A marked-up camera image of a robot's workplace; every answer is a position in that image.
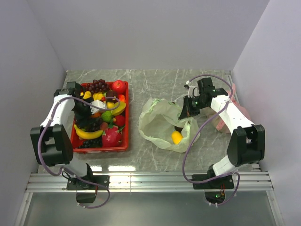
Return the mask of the dark fake mangosteen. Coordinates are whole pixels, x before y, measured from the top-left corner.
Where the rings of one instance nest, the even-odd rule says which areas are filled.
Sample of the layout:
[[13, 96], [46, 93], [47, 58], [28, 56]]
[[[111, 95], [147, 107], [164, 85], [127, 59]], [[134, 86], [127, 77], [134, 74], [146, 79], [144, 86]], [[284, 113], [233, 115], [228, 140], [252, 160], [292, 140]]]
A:
[[183, 130], [183, 128], [181, 128], [181, 127], [177, 127], [177, 126], [174, 126], [174, 129], [176, 130], [176, 131], [178, 131], [178, 132], [182, 132], [182, 130]]

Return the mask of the yellow fake lemon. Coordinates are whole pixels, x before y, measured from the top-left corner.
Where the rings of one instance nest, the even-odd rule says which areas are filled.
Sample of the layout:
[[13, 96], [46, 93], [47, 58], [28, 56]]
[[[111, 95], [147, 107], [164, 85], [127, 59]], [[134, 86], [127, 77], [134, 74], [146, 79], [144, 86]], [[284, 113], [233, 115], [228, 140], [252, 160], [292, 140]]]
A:
[[171, 137], [172, 137], [172, 141], [175, 145], [178, 145], [181, 142], [181, 140], [183, 139], [181, 132], [176, 131], [176, 130], [172, 132]]

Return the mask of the green avocado print plastic bag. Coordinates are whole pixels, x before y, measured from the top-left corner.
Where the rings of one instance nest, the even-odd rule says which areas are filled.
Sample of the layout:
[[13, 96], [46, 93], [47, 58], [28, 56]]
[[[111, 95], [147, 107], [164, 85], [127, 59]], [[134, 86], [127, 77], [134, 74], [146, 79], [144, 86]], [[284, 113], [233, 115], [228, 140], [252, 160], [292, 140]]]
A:
[[[179, 120], [181, 111], [182, 108], [178, 104], [166, 99], [148, 99], [139, 116], [140, 135], [160, 149], [186, 152], [199, 126], [193, 117]], [[175, 127], [182, 129], [183, 139], [178, 144], [172, 140]]]

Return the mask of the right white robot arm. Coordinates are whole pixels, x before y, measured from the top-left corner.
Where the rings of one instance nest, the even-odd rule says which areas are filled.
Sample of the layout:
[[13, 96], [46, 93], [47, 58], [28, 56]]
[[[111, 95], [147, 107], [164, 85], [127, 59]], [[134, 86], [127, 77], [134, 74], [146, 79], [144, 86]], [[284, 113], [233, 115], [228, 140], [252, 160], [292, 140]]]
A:
[[212, 188], [218, 188], [237, 167], [263, 160], [265, 156], [265, 128], [247, 119], [232, 102], [234, 90], [230, 93], [223, 88], [216, 88], [212, 83], [213, 75], [199, 75], [197, 86], [186, 81], [188, 94], [183, 98], [183, 108], [179, 119], [196, 116], [206, 107], [215, 111], [200, 128], [203, 129], [219, 116], [228, 127], [231, 139], [227, 155], [212, 165], [206, 182]]

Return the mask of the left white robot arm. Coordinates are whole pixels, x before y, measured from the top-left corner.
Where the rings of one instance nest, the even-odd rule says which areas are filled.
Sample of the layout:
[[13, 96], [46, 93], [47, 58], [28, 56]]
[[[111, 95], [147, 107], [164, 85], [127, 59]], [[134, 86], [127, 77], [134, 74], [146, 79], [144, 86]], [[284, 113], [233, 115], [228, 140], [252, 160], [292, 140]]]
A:
[[73, 155], [71, 140], [64, 127], [70, 112], [86, 126], [91, 116], [89, 103], [81, 101], [83, 87], [68, 82], [65, 89], [54, 93], [54, 102], [47, 118], [39, 127], [30, 131], [36, 160], [52, 176], [65, 175], [71, 183], [82, 189], [90, 189], [95, 183], [91, 167]]

